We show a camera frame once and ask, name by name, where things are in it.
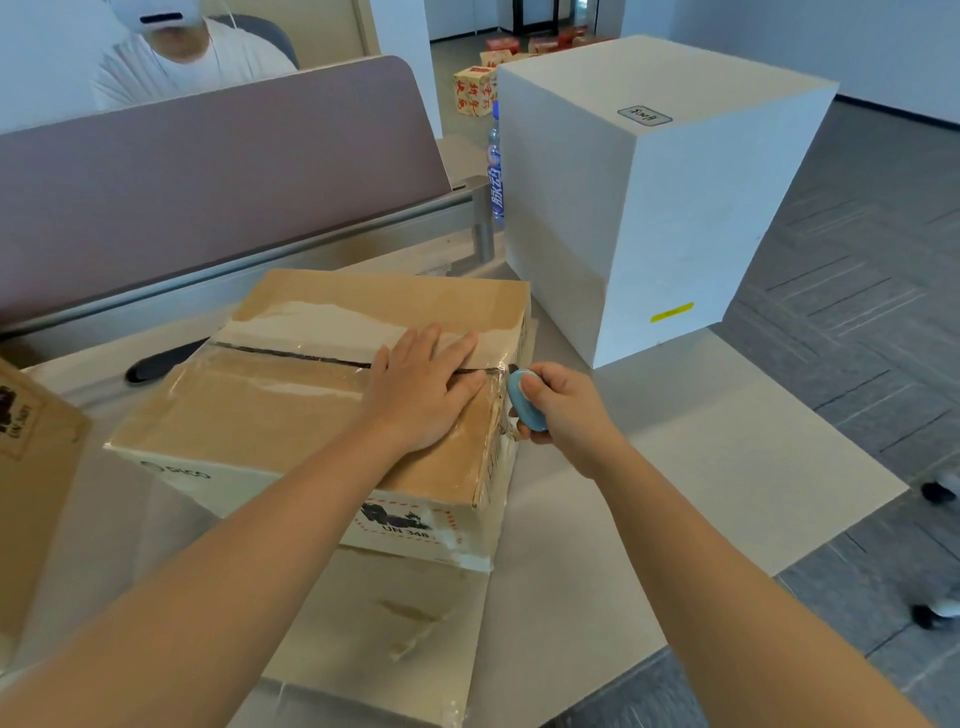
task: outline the left hand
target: left hand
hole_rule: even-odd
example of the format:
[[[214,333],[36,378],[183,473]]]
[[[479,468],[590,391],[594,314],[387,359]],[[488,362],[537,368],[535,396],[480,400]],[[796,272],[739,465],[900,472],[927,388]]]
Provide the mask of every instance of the left hand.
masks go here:
[[[381,430],[401,455],[444,437],[487,381],[486,372],[477,371],[451,383],[478,337],[469,333],[436,353],[440,334],[439,324],[423,331],[411,328],[392,350],[382,347],[373,359],[358,424]]]

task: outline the yellow tape mark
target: yellow tape mark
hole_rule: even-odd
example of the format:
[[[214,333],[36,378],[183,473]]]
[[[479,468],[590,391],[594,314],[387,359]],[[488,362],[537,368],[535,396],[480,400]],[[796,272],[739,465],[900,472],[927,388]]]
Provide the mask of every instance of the yellow tape mark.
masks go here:
[[[690,303],[684,303],[684,305],[679,305],[676,308],[671,308],[669,311],[663,311],[663,313],[658,313],[656,316],[651,316],[650,323],[655,324],[657,321],[668,319],[671,316],[676,316],[679,313],[686,313],[691,308],[693,308],[693,301],[691,301]]]

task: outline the white cube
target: white cube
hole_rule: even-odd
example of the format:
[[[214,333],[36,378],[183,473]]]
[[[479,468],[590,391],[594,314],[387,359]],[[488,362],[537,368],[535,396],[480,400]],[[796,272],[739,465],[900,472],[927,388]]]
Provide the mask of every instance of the white cube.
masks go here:
[[[646,36],[497,72],[508,259],[592,367],[723,318],[837,88]]]

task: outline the water bottle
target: water bottle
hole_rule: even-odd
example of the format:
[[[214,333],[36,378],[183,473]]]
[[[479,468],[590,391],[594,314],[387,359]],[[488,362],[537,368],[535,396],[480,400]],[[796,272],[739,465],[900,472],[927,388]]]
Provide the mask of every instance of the water bottle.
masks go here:
[[[503,173],[500,171],[500,105],[493,102],[493,128],[487,138],[487,175],[490,177],[490,200],[493,219],[503,220]]]

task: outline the caster wheel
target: caster wheel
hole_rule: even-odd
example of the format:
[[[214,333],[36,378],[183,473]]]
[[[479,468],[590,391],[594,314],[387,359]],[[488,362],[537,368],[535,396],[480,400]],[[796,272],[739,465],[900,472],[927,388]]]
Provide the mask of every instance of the caster wheel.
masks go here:
[[[936,629],[949,622],[949,618],[941,617],[925,604],[914,604],[910,607],[910,617],[922,629]]]
[[[924,498],[934,505],[950,503],[951,501],[957,500],[957,495],[950,488],[944,488],[944,486],[936,481],[924,483],[920,487],[920,492]]]

